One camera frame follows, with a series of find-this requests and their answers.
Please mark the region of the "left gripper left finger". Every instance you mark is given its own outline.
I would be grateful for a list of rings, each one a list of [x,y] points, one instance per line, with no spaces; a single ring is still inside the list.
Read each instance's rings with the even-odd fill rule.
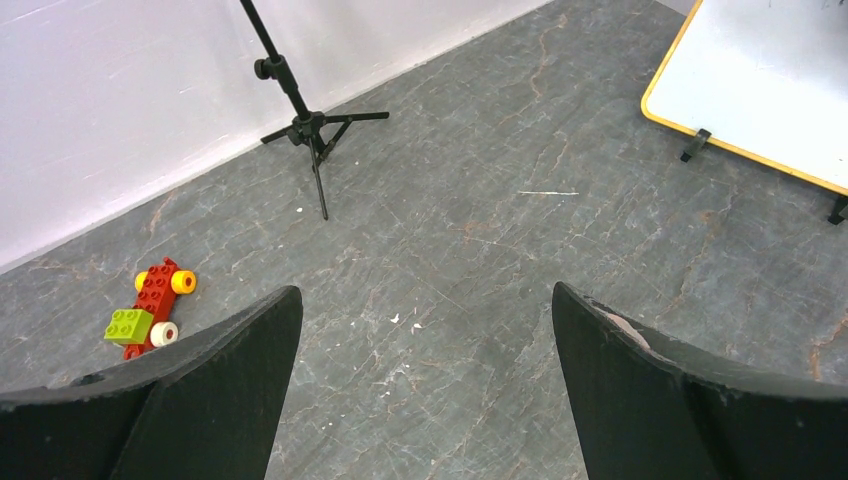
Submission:
[[[286,286],[174,344],[1,397],[5,479],[261,479],[298,351]]]

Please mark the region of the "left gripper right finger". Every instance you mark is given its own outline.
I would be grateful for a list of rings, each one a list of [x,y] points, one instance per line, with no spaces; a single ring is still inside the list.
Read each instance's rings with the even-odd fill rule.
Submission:
[[[592,479],[843,479],[847,389],[695,347],[574,287],[552,323]]]

